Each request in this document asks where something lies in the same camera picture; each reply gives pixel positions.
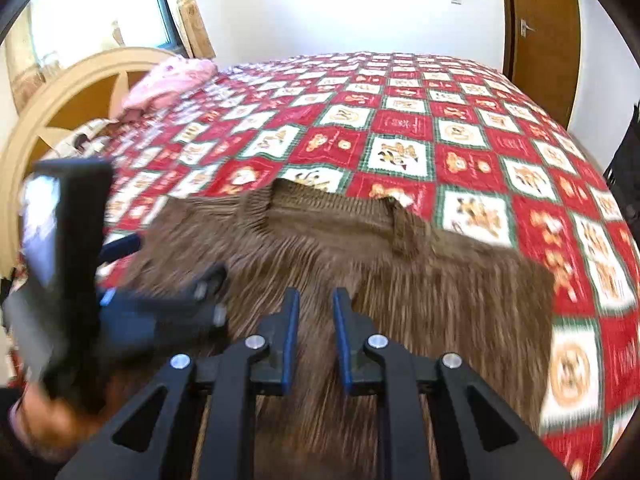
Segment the person's left hand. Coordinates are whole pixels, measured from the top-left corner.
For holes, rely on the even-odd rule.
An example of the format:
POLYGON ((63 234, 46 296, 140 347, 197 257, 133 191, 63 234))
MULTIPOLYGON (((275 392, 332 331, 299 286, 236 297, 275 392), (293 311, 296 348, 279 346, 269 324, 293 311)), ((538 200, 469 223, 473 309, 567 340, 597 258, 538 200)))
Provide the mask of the person's left hand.
POLYGON ((52 400, 31 382, 9 414, 14 436, 26 450, 48 463, 69 460, 111 418, 108 408, 96 414, 77 411, 63 399, 52 400))

